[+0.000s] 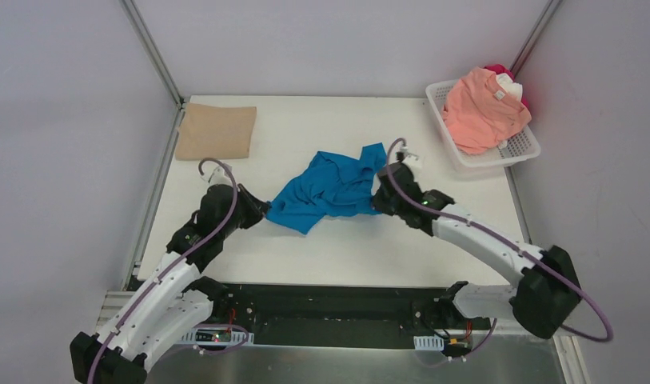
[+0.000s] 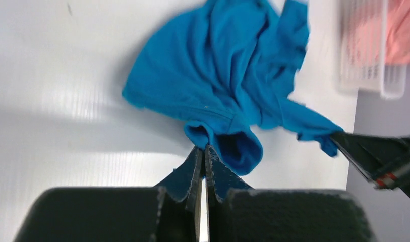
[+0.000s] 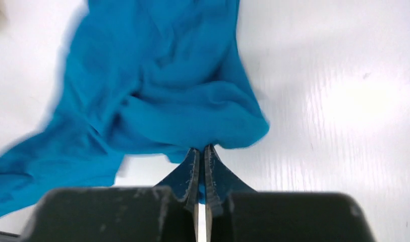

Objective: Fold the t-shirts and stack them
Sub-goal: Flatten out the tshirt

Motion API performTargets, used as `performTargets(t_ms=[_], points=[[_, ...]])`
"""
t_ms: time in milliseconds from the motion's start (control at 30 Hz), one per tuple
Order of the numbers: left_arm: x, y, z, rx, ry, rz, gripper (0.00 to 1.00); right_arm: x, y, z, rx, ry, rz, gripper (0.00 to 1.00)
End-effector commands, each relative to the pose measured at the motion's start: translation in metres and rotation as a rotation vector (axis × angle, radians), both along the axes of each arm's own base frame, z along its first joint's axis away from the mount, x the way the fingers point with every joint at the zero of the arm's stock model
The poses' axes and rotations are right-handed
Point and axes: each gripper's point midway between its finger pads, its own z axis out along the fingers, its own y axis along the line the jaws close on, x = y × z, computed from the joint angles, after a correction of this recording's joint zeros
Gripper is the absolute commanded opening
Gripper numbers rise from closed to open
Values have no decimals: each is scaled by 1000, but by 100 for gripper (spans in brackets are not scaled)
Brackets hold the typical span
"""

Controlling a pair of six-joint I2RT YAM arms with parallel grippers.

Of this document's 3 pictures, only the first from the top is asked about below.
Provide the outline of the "blue t shirt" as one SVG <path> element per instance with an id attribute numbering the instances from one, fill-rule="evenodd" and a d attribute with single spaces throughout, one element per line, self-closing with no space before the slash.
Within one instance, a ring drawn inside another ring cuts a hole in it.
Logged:
<path id="1" fill-rule="evenodd" d="M 358 158 L 319 151 L 270 202 L 266 218 L 307 235 L 326 216 L 376 215 L 373 179 L 385 164 L 386 151 L 380 142 L 364 146 Z"/>

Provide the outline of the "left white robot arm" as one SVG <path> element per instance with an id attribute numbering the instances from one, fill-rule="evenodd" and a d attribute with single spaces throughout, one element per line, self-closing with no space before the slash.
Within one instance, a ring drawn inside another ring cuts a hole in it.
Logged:
<path id="1" fill-rule="evenodd" d="M 80 383 L 143 383 L 165 352 L 196 325 L 223 322 L 227 287 L 204 276 L 238 229 L 258 224 L 270 204 L 243 185 L 215 184 L 190 219 L 176 230 L 153 273 L 130 300 L 94 334 L 70 343 Z"/>

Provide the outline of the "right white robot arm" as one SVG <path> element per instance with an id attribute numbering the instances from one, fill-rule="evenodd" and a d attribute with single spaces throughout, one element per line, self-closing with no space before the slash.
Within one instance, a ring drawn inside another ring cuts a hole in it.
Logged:
<path id="1" fill-rule="evenodd" d="M 423 191 L 408 166 L 382 168 L 373 208 L 397 216 L 413 229 L 459 247 L 496 271 L 504 285 L 458 281 L 438 299 L 441 321 L 462 326 L 471 318 L 516 321 L 530 334 L 549 339 L 580 304 L 576 271 L 559 246 L 547 250 L 512 240 L 477 221 L 466 208 L 438 190 Z"/>

